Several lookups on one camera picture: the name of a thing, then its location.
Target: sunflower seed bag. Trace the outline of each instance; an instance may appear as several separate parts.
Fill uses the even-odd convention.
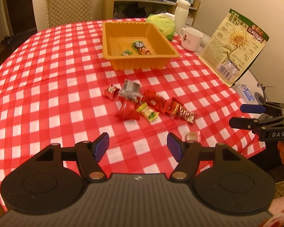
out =
[[[199,58],[231,87],[248,70],[268,39],[260,27],[231,9]]]

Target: red and white tablecloth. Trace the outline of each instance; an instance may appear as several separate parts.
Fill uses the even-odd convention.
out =
[[[163,69],[114,71],[102,54],[102,21],[51,28],[28,39],[0,67],[0,183],[50,143],[73,146],[93,141],[102,132],[110,136],[100,162],[108,175],[162,172],[169,176],[177,163],[166,146],[168,132],[181,137],[185,131],[200,130],[203,146],[225,142],[246,157],[264,149],[251,132],[228,125],[232,116],[243,116],[239,95],[194,53],[184,50],[179,36],[172,44],[181,57]],[[143,117],[119,121],[115,114],[120,101],[101,93],[110,84],[121,87],[125,78],[167,100],[177,97],[197,113],[195,124],[165,114],[152,124]],[[203,162],[200,169],[210,165]],[[74,162],[64,166],[77,171]]]

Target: screw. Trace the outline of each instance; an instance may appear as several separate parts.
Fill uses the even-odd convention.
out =
[[[93,172],[93,173],[89,174],[89,177],[91,179],[99,180],[99,179],[104,178],[104,174],[102,172]]]
[[[184,172],[175,172],[175,173],[173,173],[172,176],[173,176],[173,178],[178,179],[178,180],[187,178],[187,174],[184,173]]]

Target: green plastic bag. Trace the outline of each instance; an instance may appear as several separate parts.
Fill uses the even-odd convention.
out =
[[[146,22],[153,23],[168,40],[173,40],[173,35],[176,28],[175,22],[170,20],[164,14],[151,14],[146,19]]]

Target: thermos lid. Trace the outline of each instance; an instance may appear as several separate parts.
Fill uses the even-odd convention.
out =
[[[176,5],[180,8],[189,9],[191,4],[185,0],[177,0]]]

